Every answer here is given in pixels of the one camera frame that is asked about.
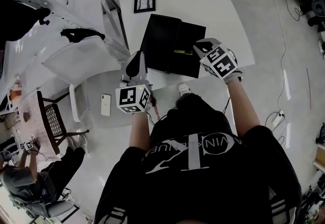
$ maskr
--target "black strap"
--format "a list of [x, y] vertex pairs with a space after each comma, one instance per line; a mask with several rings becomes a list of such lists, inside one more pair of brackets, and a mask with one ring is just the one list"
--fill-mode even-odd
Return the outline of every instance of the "black strap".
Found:
[[68, 38], [70, 43], [79, 43], [81, 40], [90, 36], [99, 36], [102, 40], [105, 39], [105, 35], [92, 29], [76, 28], [76, 29], [64, 29], [61, 32], [61, 36]]

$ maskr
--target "floor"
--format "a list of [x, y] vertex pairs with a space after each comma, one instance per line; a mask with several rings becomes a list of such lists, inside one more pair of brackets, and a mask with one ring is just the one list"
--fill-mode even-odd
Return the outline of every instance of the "floor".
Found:
[[[315, 138], [322, 122], [325, 121], [325, 99], [323, 98], [325, 61], [318, 50], [317, 30], [308, 26], [305, 16], [299, 21], [293, 20], [284, 0], [277, 1], [286, 42], [283, 68], [287, 75], [284, 92], [278, 105], [283, 87], [280, 61], [284, 53], [284, 41], [276, 0], [232, 0], [232, 2], [242, 21], [256, 61], [255, 65], [243, 68], [242, 84], [262, 124], [270, 113], [279, 109], [284, 111], [286, 122], [280, 125], [274, 132], [274, 136], [280, 137], [286, 123], [282, 146], [305, 191], [320, 176], [320, 172], [316, 172], [312, 162], [316, 153]], [[288, 0], [288, 5], [292, 15], [296, 17], [294, 12], [296, 3]], [[213, 108], [221, 111], [224, 109], [228, 94], [221, 81], [209, 76], [192, 80], [188, 85], [192, 92], [199, 94]], [[154, 96], [161, 117], [174, 107], [179, 93], [177, 86], [169, 86], [154, 91]], [[59, 109], [68, 130], [81, 127], [73, 122], [68, 98], [59, 103]], [[131, 126], [112, 129], [103, 127], [102, 124], [98, 125], [94, 113], [100, 112], [91, 111], [85, 121], [86, 126], [90, 128], [90, 133], [87, 135], [90, 154], [84, 158], [81, 168], [68, 185], [76, 204], [83, 212], [92, 216], [107, 177], [128, 146], [131, 132]], [[153, 121], [156, 122], [155, 113], [153, 111], [150, 113]], [[226, 116], [235, 131], [230, 107], [227, 109]], [[65, 148], [66, 144], [63, 143], [60, 148], [62, 153]]]

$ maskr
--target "black object on table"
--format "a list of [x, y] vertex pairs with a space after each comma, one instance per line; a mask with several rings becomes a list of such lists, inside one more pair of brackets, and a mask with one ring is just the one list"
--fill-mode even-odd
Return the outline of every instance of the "black object on table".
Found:
[[[42, 97], [42, 93], [40, 91], [37, 91], [37, 98], [41, 110], [42, 120], [44, 123], [44, 127], [46, 130], [46, 133], [49, 137], [49, 140], [51, 142], [51, 145], [53, 147], [53, 150], [55, 154], [59, 154], [60, 150], [58, 146], [63, 142], [63, 140], [66, 137], [71, 136], [78, 136], [84, 133], [88, 133], [89, 130], [84, 132], [72, 132], [67, 133], [66, 127], [64, 126], [59, 108], [57, 107], [57, 104], [60, 100], [65, 98], [67, 95], [69, 95], [69, 92], [58, 97], [55, 100], [47, 99]], [[48, 106], [44, 106], [45, 102], [50, 102], [51, 104]]]
[[178, 18], [151, 14], [140, 49], [145, 54], [146, 66], [198, 78], [200, 58], [193, 44], [205, 37], [205, 31], [203, 26]]

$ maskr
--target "white desk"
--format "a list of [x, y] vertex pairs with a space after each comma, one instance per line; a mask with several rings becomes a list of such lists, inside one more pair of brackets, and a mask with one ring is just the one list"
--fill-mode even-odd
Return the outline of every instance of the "white desk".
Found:
[[[216, 38], [233, 50], [239, 67], [255, 64], [243, 25], [231, 0], [156, 0], [156, 12], [134, 14], [134, 0], [119, 0], [130, 53], [140, 50], [152, 13], [180, 18], [183, 22], [205, 26], [206, 38]], [[208, 75], [200, 70], [199, 77]], [[153, 89], [193, 78], [148, 71]]]

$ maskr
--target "smartphone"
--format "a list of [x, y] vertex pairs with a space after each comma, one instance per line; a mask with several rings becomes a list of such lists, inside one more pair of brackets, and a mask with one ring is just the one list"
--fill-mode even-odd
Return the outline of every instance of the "smartphone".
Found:
[[102, 108], [101, 114], [103, 116], [110, 116], [111, 115], [111, 95], [102, 94]]

